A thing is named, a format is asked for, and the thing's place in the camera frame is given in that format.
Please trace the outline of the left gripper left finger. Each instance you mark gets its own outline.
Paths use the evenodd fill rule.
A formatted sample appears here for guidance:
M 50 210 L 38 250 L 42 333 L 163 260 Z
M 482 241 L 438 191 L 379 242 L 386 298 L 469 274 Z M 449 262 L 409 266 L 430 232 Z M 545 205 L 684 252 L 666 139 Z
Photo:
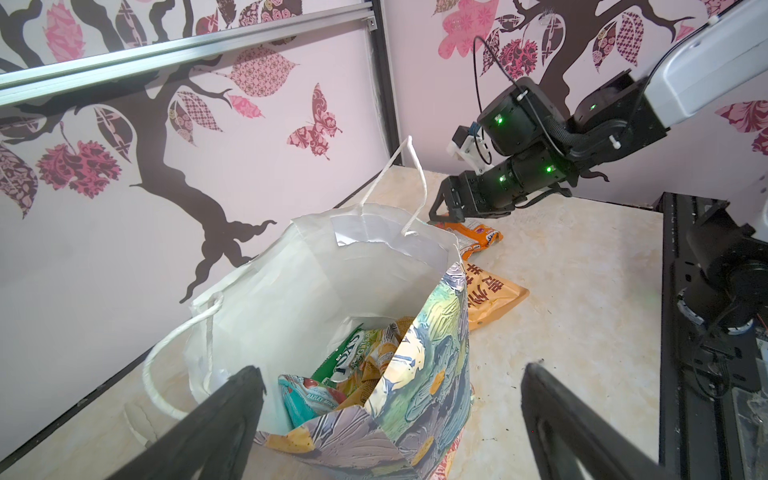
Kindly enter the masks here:
M 252 448 L 266 388 L 247 366 L 216 390 L 113 479 L 240 479 Z

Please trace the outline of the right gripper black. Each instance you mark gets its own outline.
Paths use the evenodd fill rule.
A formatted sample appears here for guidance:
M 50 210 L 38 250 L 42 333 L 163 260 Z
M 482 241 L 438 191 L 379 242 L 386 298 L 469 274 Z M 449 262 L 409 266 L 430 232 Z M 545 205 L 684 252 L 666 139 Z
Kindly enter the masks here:
M 472 171 L 445 178 L 429 210 L 429 220 L 463 223 L 465 218 L 502 218 L 544 199 L 570 197 L 561 185 L 566 179 L 559 164 L 548 157 L 528 160 L 510 157 L 482 174 Z

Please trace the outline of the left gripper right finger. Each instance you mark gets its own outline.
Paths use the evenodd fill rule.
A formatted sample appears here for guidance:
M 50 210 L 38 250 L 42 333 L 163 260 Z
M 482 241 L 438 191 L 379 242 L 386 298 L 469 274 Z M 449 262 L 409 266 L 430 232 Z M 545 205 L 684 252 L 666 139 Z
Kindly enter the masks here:
M 526 365 L 521 407 L 542 479 L 671 479 L 538 363 Z

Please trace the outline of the small orange snack packet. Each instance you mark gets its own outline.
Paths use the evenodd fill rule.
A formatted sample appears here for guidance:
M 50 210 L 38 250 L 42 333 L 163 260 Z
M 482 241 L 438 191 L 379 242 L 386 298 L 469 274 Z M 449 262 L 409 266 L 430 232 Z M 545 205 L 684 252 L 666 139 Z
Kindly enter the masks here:
M 438 222 L 436 226 L 457 237 L 459 252 L 464 261 L 468 261 L 473 254 L 487 250 L 503 240 L 501 232 L 478 221 Z

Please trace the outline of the orange snack bag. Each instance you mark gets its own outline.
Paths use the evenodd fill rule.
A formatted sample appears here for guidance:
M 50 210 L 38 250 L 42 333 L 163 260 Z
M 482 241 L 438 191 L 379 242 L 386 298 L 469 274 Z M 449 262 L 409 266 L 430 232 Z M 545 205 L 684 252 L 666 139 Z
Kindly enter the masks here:
M 469 330 L 475 331 L 500 320 L 526 300 L 530 291 L 481 267 L 464 262 Z

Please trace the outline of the green snack bag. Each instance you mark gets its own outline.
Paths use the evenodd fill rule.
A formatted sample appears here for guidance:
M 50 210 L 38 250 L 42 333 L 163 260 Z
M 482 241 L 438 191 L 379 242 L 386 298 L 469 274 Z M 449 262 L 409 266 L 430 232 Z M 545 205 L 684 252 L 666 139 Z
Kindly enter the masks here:
M 326 357 L 311 379 L 326 386 L 345 382 L 358 370 L 381 336 L 381 329 L 357 327 Z

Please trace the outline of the colourful paper bag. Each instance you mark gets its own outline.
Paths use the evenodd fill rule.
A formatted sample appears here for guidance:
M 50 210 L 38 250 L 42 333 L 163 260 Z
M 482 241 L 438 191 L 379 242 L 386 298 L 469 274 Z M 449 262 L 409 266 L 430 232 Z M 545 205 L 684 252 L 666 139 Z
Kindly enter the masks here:
M 189 389 L 204 402 L 247 366 L 261 371 L 254 436 L 338 479 L 426 479 L 470 414 L 468 289 L 456 237 L 416 212 L 363 199 L 292 220 L 258 258 L 191 305 Z M 357 327 L 413 317 L 362 406 L 293 428 L 280 375 L 310 378 Z

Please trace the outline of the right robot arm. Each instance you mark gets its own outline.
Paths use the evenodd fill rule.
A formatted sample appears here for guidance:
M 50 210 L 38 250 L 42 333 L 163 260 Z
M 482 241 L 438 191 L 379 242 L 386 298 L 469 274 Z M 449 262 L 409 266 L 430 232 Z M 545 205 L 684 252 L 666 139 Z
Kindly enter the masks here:
M 620 160 L 767 69 L 767 6 L 743 1 L 671 48 L 644 78 L 623 72 L 563 120 L 527 77 L 468 128 L 479 166 L 441 185 L 433 223 L 502 218 L 553 194 L 568 197 L 595 166 Z

